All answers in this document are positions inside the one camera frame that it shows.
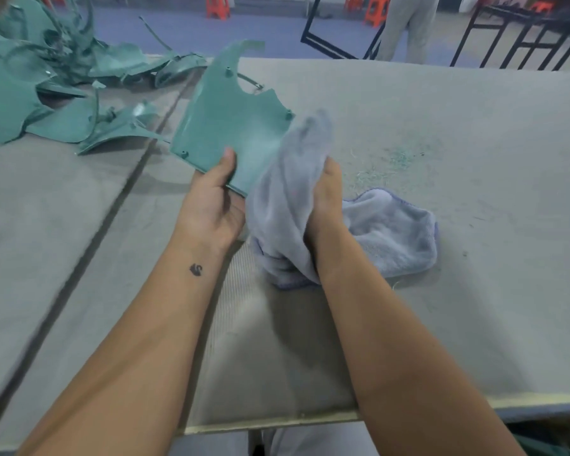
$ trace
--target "cutting table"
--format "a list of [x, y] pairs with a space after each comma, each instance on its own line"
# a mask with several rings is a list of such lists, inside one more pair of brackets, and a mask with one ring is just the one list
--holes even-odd
[[[239, 71], [273, 87], [293, 124], [329, 112], [345, 196], [386, 187], [436, 214], [437, 265], [390, 283], [502, 417], [570, 411], [570, 73], [259, 58]], [[180, 86], [164, 134], [194, 80]], [[136, 295], [193, 173], [164, 143], [65, 168], [48, 149], [17, 144], [0, 148], [1, 207], [27, 212], [0, 227], [10, 243], [0, 247], [0, 365], [2, 378], [18, 367], [21, 377], [0, 412], [0, 450], [22, 443]], [[25, 339], [43, 323], [22, 368]], [[224, 269], [193, 370], [182, 433], [357, 418], [322, 291], [277, 291], [245, 243]]]

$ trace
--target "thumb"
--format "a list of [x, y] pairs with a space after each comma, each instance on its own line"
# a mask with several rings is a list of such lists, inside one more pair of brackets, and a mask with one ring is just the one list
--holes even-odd
[[224, 154], [219, 163], [205, 174], [206, 181], [213, 187], [222, 187], [228, 182], [228, 178], [235, 170], [236, 153], [231, 147], [224, 149]]

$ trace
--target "chair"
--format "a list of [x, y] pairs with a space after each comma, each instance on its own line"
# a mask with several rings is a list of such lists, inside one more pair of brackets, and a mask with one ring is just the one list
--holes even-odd
[[388, 4], [391, 0], [370, 0], [365, 13], [364, 22], [371, 22], [371, 26], [376, 28], [387, 20]]
[[547, 13], [549, 14], [553, 9], [555, 3], [553, 2], [536, 2], [530, 6], [531, 11], [536, 11], [537, 13]]
[[228, 0], [206, 0], [207, 17], [213, 15], [225, 21], [230, 16], [230, 6]]
[[363, 7], [363, 0], [346, 0], [344, 1], [344, 9], [348, 11], [360, 10]]

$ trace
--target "person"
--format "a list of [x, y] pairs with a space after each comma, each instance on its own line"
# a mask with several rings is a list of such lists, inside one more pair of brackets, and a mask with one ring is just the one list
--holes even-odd
[[[201, 323], [224, 258], [245, 222], [243, 198], [225, 188], [235, 164], [235, 153], [226, 149], [218, 166], [194, 174], [173, 236], [148, 279], [19, 455], [169, 451]], [[366, 444], [357, 431], [300, 427], [291, 429], [297, 443], [273, 434], [270, 454], [298, 455], [300, 441], [325, 437], [336, 439], [321, 453], [329, 455], [523, 455], [486, 399], [345, 227], [342, 172], [331, 158], [313, 195], [308, 243], [365, 422], [339, 425], [361, 430]], [[349, 445], [352, 439], [354, 447], [338, 453], [338, 438]], [[209, 453], [225, 454], [188, 454]]]
[[391, 0], [376, 60], [393, 60], [399, 38], [408, 27], [405, 62], [424, 64], [438, 4], [439, 0]]

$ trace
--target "microfiber cloth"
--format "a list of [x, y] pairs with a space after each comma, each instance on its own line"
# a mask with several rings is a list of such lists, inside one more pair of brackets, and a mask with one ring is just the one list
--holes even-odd
[[[320, 284], [304, 231], [332, 133], [325, 111], [290, 130], [245, 200], [253, 252], [269, 280], [281, 289]], [[380, 188], [344, 200], [342, 212], [346, 226], [385, 278], [422, 272], [436, 262], [433, 213]]]

